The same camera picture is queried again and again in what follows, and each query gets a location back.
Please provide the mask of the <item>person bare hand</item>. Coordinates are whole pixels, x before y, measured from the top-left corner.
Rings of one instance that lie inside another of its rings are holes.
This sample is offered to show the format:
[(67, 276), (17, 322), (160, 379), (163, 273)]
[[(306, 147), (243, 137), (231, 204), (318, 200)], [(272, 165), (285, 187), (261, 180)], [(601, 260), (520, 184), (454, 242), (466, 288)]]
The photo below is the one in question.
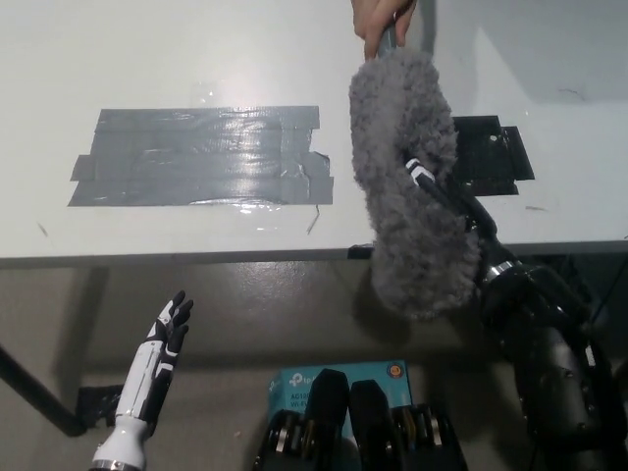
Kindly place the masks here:
[(385, 30), (393, 27), (397, 46), (404, 46), (417, 1), (352, 0), (353, 28), (364, 41), (364, 58), (377, 56)]

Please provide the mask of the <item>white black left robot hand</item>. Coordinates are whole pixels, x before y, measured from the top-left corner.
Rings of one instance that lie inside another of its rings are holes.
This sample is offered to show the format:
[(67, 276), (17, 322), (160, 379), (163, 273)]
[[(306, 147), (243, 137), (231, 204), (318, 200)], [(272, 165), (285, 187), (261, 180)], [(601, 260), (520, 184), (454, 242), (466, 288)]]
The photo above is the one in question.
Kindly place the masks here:
[(188, 332), (193, 301), (183, 290), (171, 298), (138, 347), (116, 410), (147, 424), (154, 433)]

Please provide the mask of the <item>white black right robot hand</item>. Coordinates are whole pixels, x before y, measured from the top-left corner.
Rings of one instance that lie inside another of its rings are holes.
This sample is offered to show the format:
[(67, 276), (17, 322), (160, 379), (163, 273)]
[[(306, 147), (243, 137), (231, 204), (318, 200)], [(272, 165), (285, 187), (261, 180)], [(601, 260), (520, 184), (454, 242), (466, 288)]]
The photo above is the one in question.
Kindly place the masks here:
[(451, 181), (441, 186), (434, 174), (416, 157), (407, 157), (404, 166), (417, 186), (430, 194), (450, 213), (462, 217), (466, 232), (478, 237), (481, 274), (489, 278), (490, 272), (498, 275), (518, 264), (516, 257), (497, 239), (497, 225), (494, 219), (473, 194)]

